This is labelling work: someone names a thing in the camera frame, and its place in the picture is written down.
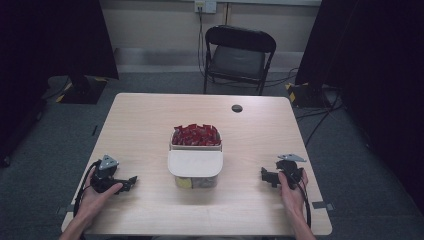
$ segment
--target white container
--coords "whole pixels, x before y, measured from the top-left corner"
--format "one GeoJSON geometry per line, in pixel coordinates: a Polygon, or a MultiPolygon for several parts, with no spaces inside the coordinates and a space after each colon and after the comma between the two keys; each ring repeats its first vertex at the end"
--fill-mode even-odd
{"type": "Polygon", "coordinates": [[[168,169],[175,176],[178,187],[215,187],[223,162],[222,144],[219,146],[172,145],[171,136],[168,169]]]}

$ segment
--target black handheld controller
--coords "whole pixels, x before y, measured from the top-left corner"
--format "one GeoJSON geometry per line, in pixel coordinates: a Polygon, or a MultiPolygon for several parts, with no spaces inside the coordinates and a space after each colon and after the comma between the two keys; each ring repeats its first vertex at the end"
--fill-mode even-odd
{"type": "MultiPolygon", "coordinates": [[[[303,168],[297,168],[296,162],[281,160],[276,163],[277,169],[281,170],[287,178],[290,189],[295,189],[297,184],[302,180],[303,168]]],[[[261,169],[262,181],[271,183],[272,187],[280,184],[278,173],[268,172],[265,168],[261,169]]]]}
{"type": "Polygon", "coordinates": [[[96,163],[96,170],[90,180],[90,185],[98,193],[103,193],[116,183],[122,183],[123,186],[115,194],[120,192],[128,192],[137,181],[137,176],[128,180],[114,179],[113,175],[116,172],[118,161],[105,155],[103,160],[96,163]]]}

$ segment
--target table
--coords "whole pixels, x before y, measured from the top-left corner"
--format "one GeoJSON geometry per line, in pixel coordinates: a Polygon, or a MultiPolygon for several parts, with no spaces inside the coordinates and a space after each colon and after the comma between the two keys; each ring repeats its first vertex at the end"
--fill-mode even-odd
{"type": "MultiPolygon", "coordinates": [[[[261,181],[277,155],[294,153],[309,178],[309,201],[322,196],[289,100],[282,97],[118,94],[88,167],[104,154],[120,162],[114,177],[138,176],[130,192],[113,196],[86,234],[279,236],[292,235],[279,190],[261,181]],[[243,111],[232,111],[234,104],[243,111]],[[168,171],[174,126],[212,124],[221,133],[224,166],[211,189],[181,189],[168,171]]],[[[325,208],[312,209],[312,231],[328,235],[325,208]]],[[[64,219],[65,229],[72,214],[64,219]]]]}

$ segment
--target red candy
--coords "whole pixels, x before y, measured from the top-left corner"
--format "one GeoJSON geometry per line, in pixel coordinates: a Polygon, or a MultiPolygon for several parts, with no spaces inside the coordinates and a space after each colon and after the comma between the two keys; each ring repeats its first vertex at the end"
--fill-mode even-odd
{"type": "Polygon", "coordinates": [[[218,137],[218,130],[212,125],[190,124],[187,127],[174,127],[175,133],[172,136],[173,145],[184,146],[219,146],[221,139],[218,137]]]}

